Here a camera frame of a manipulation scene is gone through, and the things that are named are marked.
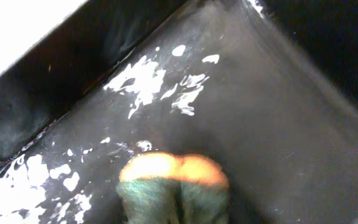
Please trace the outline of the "orange and green sponge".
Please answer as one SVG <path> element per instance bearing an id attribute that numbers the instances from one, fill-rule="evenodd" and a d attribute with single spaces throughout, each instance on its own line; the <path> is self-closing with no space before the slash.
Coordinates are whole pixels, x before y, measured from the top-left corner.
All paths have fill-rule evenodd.
<path id="1" fill-rule="evenodd" d="M 228 224 L 229 181 L 212 159 L 150 152 L 121 170 L 117 194 L 128 223 Z"/>

